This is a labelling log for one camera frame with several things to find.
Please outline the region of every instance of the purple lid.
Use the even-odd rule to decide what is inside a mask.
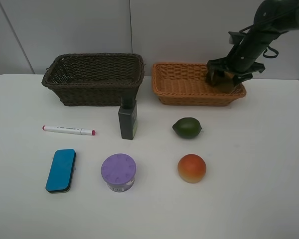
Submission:
[[[102,164],[101,174],[105,182],[122,185],[130,182],[136,173],[134,160],[126,154],[114,154]]]

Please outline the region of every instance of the marker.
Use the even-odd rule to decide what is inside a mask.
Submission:
[[[71,133],[80,135],[95,135],[95,130],[93,129],[83,129],[83,128],[65,128],[58,126],[46,126],[42,127],[44,131],[55,132],[55,133]]]

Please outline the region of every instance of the orange wicker basket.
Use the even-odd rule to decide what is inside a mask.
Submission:
[[[227,106],[246,95],[239,84],[229,94],[206,83],[207,65],[195,63],[156,63],[152,68],[152,89],[165,105]]]

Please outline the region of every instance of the jar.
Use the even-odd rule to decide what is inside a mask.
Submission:
[[[114,192],[124,192],[134,184],[135,161],[123,153],[108,157],[102,164],[101,174],[109,188]]]

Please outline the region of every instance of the basket rim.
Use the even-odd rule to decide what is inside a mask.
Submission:
[[[65,57],[97,57],[97,56],[130,56],[138,59],[138,64],[140,67],[140,72],[139,72],[139,77],[135,82],[131,83],[116,83],[116,82],[102,82],[102,83],[66,83],[66,84],[60,84],[60,83],[53,83],[53,82],[48,82],[49,77],[52,74],[52,71],[58,64],[62,58]],[[69,53],[69,54],[63,54],[57,56],[53,63],[50,65],[49,68],[46,69],[45,74],[43,75],[42,79],[42,85],[49,88],[49,89],[62,89],[62,88],[134,88],[134,87],[139,87],[143,81],[144,78],[144,61],[141,55],[134,54],[134,53]]]
[[[199,65],[199,66],[206,66],[207,64],[205,63],[188,63],[188,62],[157,62],[154,63],[152,66],[152,89],[154,93],[160,97],[170,97],[170,98],[176,98],[176,97],[181,97],[181,98],[219,98],[219,99],[238,99],[238,98],[243,98],[246,95],[246,89],[243,84],[239,84],[237,87],[241,89],[240,93],[234,93],[234,94],[227,94],[227,93],[166,93],[157,88],[156,81],[156,67],[159,65]]]

